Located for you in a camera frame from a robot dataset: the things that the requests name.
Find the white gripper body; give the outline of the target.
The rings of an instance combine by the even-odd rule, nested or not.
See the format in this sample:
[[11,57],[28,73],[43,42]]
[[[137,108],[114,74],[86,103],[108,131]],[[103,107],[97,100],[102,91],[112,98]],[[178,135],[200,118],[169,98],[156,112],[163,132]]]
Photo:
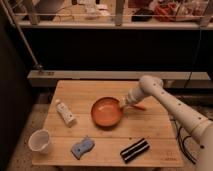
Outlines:
[[119,106],[124,108],[125,106],[131,106],[137,104],[138,100],[133,96],[132,92],[129,92],[127,95],[123,96],[119,101]]

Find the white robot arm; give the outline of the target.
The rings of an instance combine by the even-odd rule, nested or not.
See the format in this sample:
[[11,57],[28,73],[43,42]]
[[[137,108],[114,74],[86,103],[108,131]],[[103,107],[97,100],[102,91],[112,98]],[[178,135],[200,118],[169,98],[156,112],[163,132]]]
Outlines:
[[213,171],[213,121],[197,112],[163,88],[159,77],[143,75],[121,100],[120,106],[133,106],[153,96],[199,144],[195,171]]

